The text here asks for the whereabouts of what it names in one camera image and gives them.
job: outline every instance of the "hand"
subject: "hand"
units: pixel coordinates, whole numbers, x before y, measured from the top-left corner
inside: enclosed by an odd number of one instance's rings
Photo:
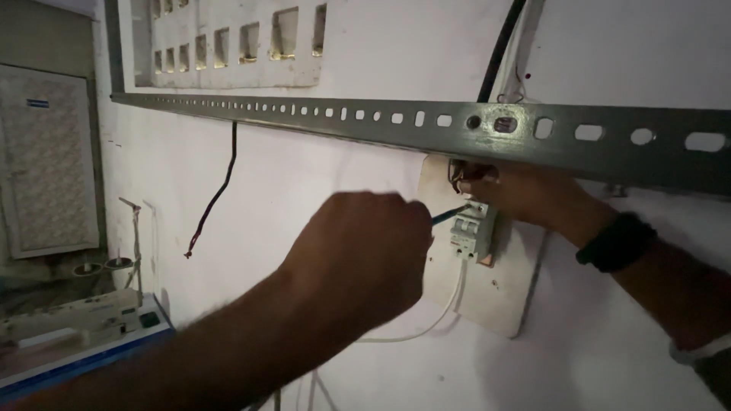
[[[490,203],[510,218],[554,230],[583,247],[616,217],[607,204],[587,194],[557,170],[504,163],[484,166],[459,183],[462,192]]]
[[[336,193],[312,216],[280,271],[353,333],[385,323],[422,295],[431,216],[398,194]]]

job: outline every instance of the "patterned panel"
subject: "patterned panel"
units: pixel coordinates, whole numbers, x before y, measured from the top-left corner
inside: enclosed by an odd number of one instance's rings
[[[77,93],[65,83],[0,79],[7,165],[22,250],[93,241],[87,227]],[[47,100],[33,108],[26,99]]]

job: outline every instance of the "black watch strap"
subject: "black watch strap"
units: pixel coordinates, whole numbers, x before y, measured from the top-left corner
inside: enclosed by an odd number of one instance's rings
[[[637,214],[620,213],[617,219],[579,252],[579,264],[591,263],[602,273],[613,273],[631,265],[648,250],[657,232]]]

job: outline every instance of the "white cable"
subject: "white cable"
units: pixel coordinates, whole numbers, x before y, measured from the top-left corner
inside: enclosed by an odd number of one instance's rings
[[[356,342],[402,342],[402,341],[409,341],[410,339],[415,339],[418,337],[421,337],[422,335],[428,333],[431,331],[434,327],[436,327],[437,324],[439,324],[439,321],[442,321],[442,318],[444,318],[445,315],[449,312],[450,308],[452,307],[452,304],[457,299],[457,294],[459,294],[459,290],[462,288],[462,284],[464,283],[464,278],[467,276],[467,260],[462,260],[462,267],[459,271],[459,277],[457,278],[457,284],[455,286],[455,290],[452,291],[452,296],[450,297],[449,302],[447,302],[447,306],[444,308],[444,311],[439,315],[439,317],[436,318],[436,321],[432,325],[429,325],[427,329],[424,331],[421,331],[416,334],[412,334],[410,336],[403,336],[403,337],[397,337],[397,338],[362,338],[357,340]]]

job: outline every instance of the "white circuit breaker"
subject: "white circuit breaker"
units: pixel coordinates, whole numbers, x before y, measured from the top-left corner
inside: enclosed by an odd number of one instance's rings
[[[450,243],[456,257],[475,259],[483,265],[493,265],[492,240],[497,209],[489,204],[467,200],[471,206],[457,214],[450,231]]]

